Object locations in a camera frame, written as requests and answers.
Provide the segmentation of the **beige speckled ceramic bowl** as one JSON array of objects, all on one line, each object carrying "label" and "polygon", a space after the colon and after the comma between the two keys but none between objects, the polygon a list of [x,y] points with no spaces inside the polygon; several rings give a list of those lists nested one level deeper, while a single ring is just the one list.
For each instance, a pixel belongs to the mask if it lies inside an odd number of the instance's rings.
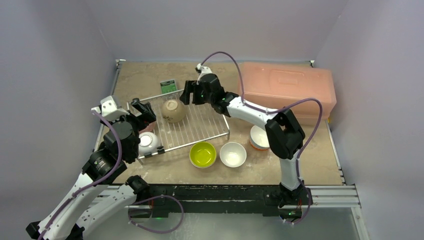
[{"label": "beige speckled ceramic bowl", "polygon": [[170,99],[162,104],[161,114],[167,122],[178,123],[186,116],[186,109],[180,100]]}]

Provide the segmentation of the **plain white bowl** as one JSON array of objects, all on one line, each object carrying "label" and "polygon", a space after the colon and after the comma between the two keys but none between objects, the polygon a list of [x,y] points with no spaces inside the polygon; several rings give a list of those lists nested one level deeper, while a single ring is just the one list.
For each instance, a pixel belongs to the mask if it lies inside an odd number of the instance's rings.
[{"label": "plain white bowl", "polygon": [[139,134],[140,143],[138,144],[138,154],[153,154],[158,151],[158,147],[162,146],[161,139],[152,132],[143,132]]}]

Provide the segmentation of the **cream white bowl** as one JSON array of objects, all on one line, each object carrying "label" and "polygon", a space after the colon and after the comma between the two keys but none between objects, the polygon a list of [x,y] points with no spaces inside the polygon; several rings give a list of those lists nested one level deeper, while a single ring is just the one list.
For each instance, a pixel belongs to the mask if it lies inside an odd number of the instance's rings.
[{"label": "cream white bowl", "polygon": [[247,159],[246,149],[237,142],[227,142],[219,151],[221,162],[229,168],[242,166]]}]

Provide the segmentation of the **white orange bowl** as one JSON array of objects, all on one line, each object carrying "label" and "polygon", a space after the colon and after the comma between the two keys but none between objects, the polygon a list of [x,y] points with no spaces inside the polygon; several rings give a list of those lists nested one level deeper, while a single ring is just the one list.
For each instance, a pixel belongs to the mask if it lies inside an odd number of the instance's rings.
[{"label": "white orange bowl", "polygon": [[265,151],[270,148],[266,131],[256,125],[250,129],[249,143],[254,149],[259,151]]}]

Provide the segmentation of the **red floral patterned bowl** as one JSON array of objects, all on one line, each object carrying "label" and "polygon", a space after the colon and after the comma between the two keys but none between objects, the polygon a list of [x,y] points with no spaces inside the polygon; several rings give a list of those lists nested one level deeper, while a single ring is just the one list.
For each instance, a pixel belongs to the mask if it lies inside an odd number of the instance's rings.
[{"label": "red floral patterned bowl", "polygon": [[156,122],[150,123],[146,128],[140,130],[139,133],[153,132],[156,127],[156,124],[157,124]]}]

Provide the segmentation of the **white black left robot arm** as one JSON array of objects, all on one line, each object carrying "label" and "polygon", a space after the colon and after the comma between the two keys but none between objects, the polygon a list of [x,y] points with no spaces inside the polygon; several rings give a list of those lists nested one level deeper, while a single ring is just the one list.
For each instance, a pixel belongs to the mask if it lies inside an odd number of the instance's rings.
[{"label": "white black left robot arm", "polygon": [[71,190],[60,204],[43,220],[31,222],[26,232],[34,240],[82,240],[104,220],[132,203],[142,205],[149,199],[149,185],[132,176],[129,183],[95,205],[95,200],[139,156],[140,131],[157,120],[149,102],[138,98],[130,105],[139,115],[124,110],[110,95],[93,107],[91,113],[109,128],[78,175]]}]

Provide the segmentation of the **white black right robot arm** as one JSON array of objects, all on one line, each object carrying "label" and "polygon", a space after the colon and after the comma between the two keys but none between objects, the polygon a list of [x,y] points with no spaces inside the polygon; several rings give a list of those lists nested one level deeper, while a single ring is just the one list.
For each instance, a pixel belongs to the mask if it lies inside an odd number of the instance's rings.
[{"label": "white black right robot arm", "polygon": [[264,130],[271,151],[279,158],[282,200],[288,204],[298,203],[300,197],[312,201],[311,191],[301,177],[299,163],[309,141],[289,108],[267,110],[244,101],[238,94],[226,91],[213,73],[207,73],[198,80],[187,80],[179,99],[184,105],[210,104],[218,114],[246,121]]}]

